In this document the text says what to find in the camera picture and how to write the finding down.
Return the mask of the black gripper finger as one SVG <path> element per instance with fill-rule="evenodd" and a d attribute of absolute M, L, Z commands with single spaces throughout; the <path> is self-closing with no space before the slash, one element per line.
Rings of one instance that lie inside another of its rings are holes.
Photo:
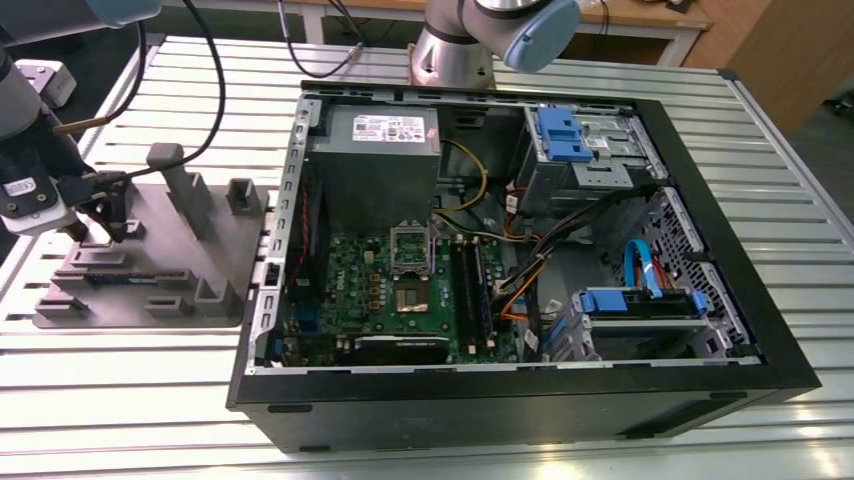
<path fill-rule="evenodd" d="M 90 234 L 89 217 L 83 212 L 71 212 L 69 223 L 62 227 L 62 232 L 75 243 L 87 240 Z"/>
<path fill-rule="evenodd" d="M 125 172 L 109 171 L 98 175 L 94 199 L 97 223 L 113 241 L 122 243 L 127 236 L 129 220 L 129 178 Z"/>

